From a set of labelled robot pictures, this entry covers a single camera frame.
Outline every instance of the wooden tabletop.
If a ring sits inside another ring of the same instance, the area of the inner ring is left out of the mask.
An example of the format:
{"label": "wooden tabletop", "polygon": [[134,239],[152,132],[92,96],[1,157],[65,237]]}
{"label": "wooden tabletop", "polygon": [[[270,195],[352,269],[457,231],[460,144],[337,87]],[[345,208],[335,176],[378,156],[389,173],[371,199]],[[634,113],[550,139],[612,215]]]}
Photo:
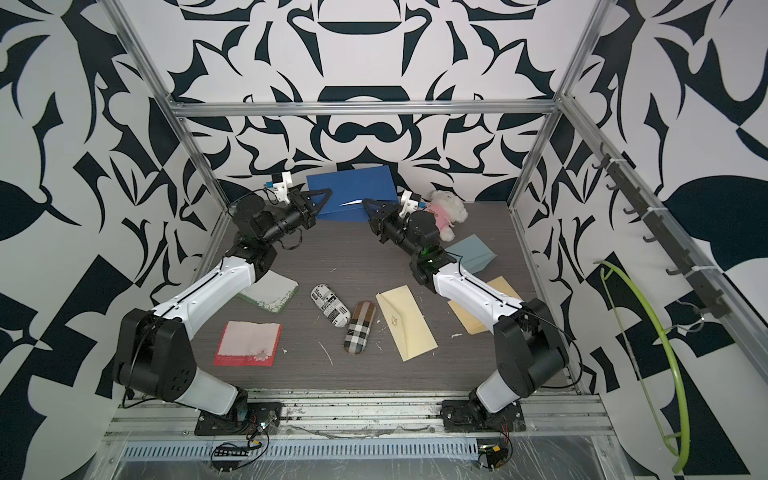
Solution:
{"label": "wooden tabletop", "polygon": [[[498,254],[477,276],[489,281],[503,275],[523,300],[535,297],[506,204],[482,202],[466,208],[469,218],[454,228],[456,240],[475,233]],[[230,225],[220,255],[231,246],[236,232]],[[281,250],[278,245],[272,266],[276,273],[299,283],[286,309],[275,314],[237,298],[230,300],[192,341],[201,369],[244,388],[407,390],[470,390],[494,370],[491,333],[467,334],[448,300],[417,284],[408,256],[392,242],[380,244],[367,223],[319,220],[303,235],[303,244],[296,250]],[[285,241],[287,247],[292,240]],[[350,355],[343,348],[346,328],[332,326],[310,298],[319,283],[327,283],[352,311],[363,300],[376,303],[377,293],[408,285],[438,348],[403,362],[377,313],[366,350]],[[272,367],[213,365],[224,325],[230,320],[283,324]]]}

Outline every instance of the blue paper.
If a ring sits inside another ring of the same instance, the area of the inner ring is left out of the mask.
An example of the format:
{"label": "blue paper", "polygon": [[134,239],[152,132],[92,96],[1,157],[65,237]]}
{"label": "blue paper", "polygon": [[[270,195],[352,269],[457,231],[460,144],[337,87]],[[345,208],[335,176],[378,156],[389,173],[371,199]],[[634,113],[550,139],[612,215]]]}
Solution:
{"label": "blue paper", "polygon": [[333,193],[317,216],[320,220],[343,222],[367,222],[368,214],[362,203],[343,205],[354,200],[397,201],[395,182],[389,167],[341,170],[329,174],[307,175],[306,185],[310,190],[330,188]]}
{"label": "blue paper", "polygon": [[446,247],[445,251],[453,253],[458,260],[461,257],[462,268],[470,273],[477,273],[486,268],[491,260],[496,258],[496,254],[491,252],[485,243],[477,235],[471,235],[464,240]]}

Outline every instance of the cream envelope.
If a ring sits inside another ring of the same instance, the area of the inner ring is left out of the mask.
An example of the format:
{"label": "cream envelope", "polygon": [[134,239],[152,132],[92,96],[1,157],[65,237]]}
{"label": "cream envelope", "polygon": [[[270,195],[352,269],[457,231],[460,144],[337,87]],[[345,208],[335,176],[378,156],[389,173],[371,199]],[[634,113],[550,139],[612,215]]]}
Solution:
{"label": "cream envelope", "polygon": [[[494,278],[488,282],[488,285],[501,293],[505,293],[514,298],[520,298],[518,293],[515,292],[515,289],[512,288],[509,283],[507,283],[507,280],[504,280],[503,276]],[[458,303],[454,302],[453,300],[449,300],[448,305],[450,305],[450,307],[453,309],[453,313],[456,314],[458,320],[462,323],[469,335],[475,335],[476,333],[488,331],[488,329],[485,328],[485,325],[483,325],[480,320],[476,319],[470,312],[464,310],[464,307]]]}
{"label": "cream envelope", "polygon": [[436,349],[437,343],[407,285],[376,295],[402,361]]}

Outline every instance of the patterned backdrop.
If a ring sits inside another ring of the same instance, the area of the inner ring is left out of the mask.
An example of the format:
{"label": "patterned backdrop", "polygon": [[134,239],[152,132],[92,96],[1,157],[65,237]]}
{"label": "patterned backdrop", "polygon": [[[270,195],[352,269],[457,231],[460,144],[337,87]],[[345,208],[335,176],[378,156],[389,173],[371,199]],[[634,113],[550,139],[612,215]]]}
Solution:
{"label": "patterned backdrop", "polygon": [[[594,0],[125,2],[186,102],[552,98]],[[230,198],[271,173],[389,165],[398,187],[506,200],[541,115],[196,118]]]}
{"label": "patterned backdrop", "polygon": [[551,98],[594,0],[133,0],[182,101]]}
{"label": "patterned backdrop", "polygon": [[450,190],[464,200],[507,200],[541,114],[192,118],[227,196],[270,174],[306,175],[389,165],[397,187]]}
{"label": "patterned backdrop", "polygon": [[[768,197],[768,4],[760,0],[620,0],[575,89],[700,247],[763,318]],[[665,327],[691,325],[703,306],[574,128],[563,119],[518,212],[551,305],[579,342],[584,378],[601,394],[639,478],[683,478],[609,310],[596,260],[622,266]],[[611,295],[665,433],[679,431],[674,382],[650,319],[616,276]],[[709,315],[699,332],[673,328],[690,412],[685,478],[764,478],[768,386]]]}
{"label": "patterned backdrop", "polygon": [[93,0],[0,5],[0,477],[94,454],[123,315],[191,280],[220,208]]}

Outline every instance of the white teddy bear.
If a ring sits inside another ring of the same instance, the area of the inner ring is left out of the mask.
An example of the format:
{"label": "white teddy bear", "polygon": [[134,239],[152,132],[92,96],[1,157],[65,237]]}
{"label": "white teddy bear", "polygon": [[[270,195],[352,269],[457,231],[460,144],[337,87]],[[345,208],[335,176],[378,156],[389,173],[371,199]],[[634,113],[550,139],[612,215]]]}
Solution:
{"label": "white teddy bear", "polygon": [[467,209],[464,208],[464,202],[454,193],[445,190],[437,190],[428,195],[431,200],[427,205],[428,212],[435,215],[435,223],[440,230],[440,240],[450,242],[454,239],[454,223],[461,223],[467,220]]}

